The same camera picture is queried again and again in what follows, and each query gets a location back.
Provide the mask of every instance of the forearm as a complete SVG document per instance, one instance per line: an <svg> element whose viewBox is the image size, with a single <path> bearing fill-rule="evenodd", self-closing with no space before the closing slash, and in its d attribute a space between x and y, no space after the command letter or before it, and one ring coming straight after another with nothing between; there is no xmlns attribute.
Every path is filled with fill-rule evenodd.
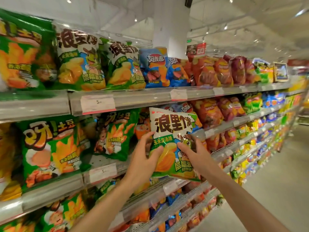
<svg viewBox="0 0 309 232"><path fill-rule="evenodd" d="M207 168L205 177L218 188L248 232L288 232L289 230L245 189L218 166Z"/></svg>
<svg viewBox="0 0 309 232"><path fill-rule="evenodd" d="M123 178L70 232L106 232L133 191L130 181Z"/></svg>

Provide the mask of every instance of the floor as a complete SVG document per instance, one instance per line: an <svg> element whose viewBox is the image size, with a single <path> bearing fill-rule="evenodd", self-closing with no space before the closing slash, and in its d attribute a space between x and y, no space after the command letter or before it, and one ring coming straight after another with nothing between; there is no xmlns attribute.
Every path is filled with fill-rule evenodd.
<svg viewBox="0 0 309 232"><path fill-rule="evenodd" d="M299 125L281 153L251 176L244 188L291 232L309 231L309 126ZM212 212L199 232L246 232L225 203Z"/></svg>

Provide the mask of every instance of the white pillar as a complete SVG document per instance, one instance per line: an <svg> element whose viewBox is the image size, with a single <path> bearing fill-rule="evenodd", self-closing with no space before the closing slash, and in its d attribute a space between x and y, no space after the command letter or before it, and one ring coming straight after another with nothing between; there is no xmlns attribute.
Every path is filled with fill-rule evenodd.
<svg viewBox="0 0 309 232"><path fill-rule="evenodd" d="M154 1L153 47L164 46L168 56L186 59L190 9L185 0Z"/></svg>

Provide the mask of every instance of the framed picture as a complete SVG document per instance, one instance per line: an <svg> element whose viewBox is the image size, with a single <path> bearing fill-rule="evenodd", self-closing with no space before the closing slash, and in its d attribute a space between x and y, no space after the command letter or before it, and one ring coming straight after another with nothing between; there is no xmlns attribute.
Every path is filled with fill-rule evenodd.
<svg viewBox="0 0 309 232"><path fill-rule="evenodd" d="M289 80L288 69L286 63L277 63L274 64L274 79L275 82L286 82Z"/></svg>

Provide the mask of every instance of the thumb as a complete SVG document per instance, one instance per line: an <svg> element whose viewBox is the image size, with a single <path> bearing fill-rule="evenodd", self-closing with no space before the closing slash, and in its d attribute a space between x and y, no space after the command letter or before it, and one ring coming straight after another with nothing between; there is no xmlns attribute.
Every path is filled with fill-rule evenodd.
<svg viewBox="0 0 309 232"><path fill-rule="evenodd" d="M178 142L177 146L182 152L184 152L188 156L189 159L194 158L194 156L196 155L196 153L191 150L188 145L185 145L182 142Z"/></svg>
<svg viewBox="0 0 309 232"><path fill-rule="evenodd" d="M162 152L163 152L164 147L159 146L156 149L154 149L151 153L151 156L149 157L149 160L153 164L157 164Z"/></svg>

